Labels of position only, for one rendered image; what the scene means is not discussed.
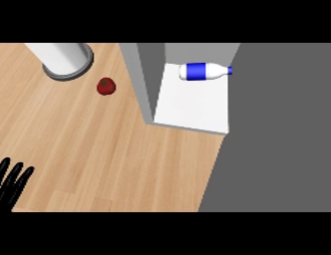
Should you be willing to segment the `grey open cabinet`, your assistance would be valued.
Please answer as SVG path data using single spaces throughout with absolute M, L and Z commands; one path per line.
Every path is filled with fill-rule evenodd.
M 183 81 L 179 66 L 215 63 L 227 67 L 238 43 L 121 43 L 142 114 L 149 125 L 229 133 L 227 81 Z

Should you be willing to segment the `white blue-labelled water bottle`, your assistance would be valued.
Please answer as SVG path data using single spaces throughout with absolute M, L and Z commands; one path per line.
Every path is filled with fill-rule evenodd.
M 215 63 L 186 63 L 179 66 L 179 78 L 183 81 L 207 81 L 232 74 L 232 67 Z

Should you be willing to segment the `dark grey cabinet door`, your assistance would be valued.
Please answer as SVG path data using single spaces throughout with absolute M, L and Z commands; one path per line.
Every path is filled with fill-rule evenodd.
M 244 44 L 202 211 L 331 211 L 331 44 Z

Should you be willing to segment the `red tomato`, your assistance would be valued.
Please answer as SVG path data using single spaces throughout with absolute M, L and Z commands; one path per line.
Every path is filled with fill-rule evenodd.
M 111 78 L 102 78 L 97 84 L 97 92 L 108 96 L 116 91 L 116 84 Z

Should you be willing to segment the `white cylindrical appliance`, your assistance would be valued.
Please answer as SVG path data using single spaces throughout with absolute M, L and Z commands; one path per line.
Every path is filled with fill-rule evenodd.
M 26 43 L 45 75 L 56 81 L 78 79 L 94 63 L 94 52 L 85 43 Z

